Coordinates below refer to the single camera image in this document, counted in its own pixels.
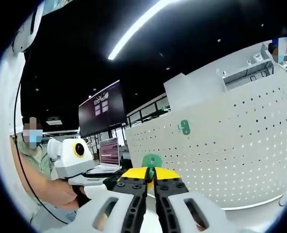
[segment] teal object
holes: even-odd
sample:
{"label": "teal object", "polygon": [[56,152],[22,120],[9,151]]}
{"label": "teal object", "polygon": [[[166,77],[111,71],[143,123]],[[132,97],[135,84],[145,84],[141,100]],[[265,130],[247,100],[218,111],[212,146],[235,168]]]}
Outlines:
{"label": "teal object", "polygon": [[154,167],[162,167],[162,159],[157,154],[147,154],[143,157],[142,167],[147,166],[149,170],[149,182],[154,178]]}
{"label": "teal object", "polygon": [[190,125],[188,120],[182,120],[180,126],[178,125],[179,131],[182,131],[184,135],[189,135],[191,133]]}

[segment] face mask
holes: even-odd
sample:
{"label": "face mask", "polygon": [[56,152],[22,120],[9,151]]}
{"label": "face mask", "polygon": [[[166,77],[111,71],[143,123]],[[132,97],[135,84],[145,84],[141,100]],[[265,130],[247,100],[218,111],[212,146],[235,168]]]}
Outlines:
{"label": "face mask", "polygon": [[70,0],[45,0],[43,16],[64,7],[69,2]]}
{"label": "face mask", "polygon": [[28,140],[25,140],[26,145],[32,149],[35,149],[42,141],[43,130],[28,130],[24,137],[28,138]]}

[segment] green shirt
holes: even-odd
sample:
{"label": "green shirt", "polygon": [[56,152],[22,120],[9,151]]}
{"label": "green shirt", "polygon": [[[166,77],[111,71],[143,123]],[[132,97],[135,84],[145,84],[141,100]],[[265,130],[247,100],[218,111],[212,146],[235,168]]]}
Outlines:
{"label": "green shirt", "polygon": [[[47,155],[46,148],[40,144],[35,150],[31,150],[24,143],[21,134],[17,136],[17,145],[20,154],[24,156],[36,170],[45,174],[48,179],[51,179],[53,166],[50,157]],[[38,203],[33,194],[29,195],[36,203]]]}

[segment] screen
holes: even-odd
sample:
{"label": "screen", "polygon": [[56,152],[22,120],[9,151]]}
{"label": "screen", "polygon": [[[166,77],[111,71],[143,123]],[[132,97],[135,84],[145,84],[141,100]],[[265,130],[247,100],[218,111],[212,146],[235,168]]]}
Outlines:
{"label": "screen", "polygon": [[100,142],[100,163],[119,165],[117,137]]}
{"label": "screen", "polygon": [[88,137],[126,121],[119,81],[106,87],[79,106],[81,137]]}

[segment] black ceiling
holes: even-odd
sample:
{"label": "black ceiling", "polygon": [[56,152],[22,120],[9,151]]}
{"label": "black ceiling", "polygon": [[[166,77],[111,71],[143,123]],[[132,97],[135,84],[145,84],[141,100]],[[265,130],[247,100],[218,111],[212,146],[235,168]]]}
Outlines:
{"label": "black ceiling", "polygon": [[[163,83],[175,75],[281,31],[254,0],[180,0],[151,18],[115,60],[108,60],[119,39],[156,2],[75,0],[44,16],[26,53],[23,116],[41,119],[44,131],[77,129],[78,105],[116,80],[131,112],[164,93]],[[63,125],[47,125],[48,117],[60,117]]]}

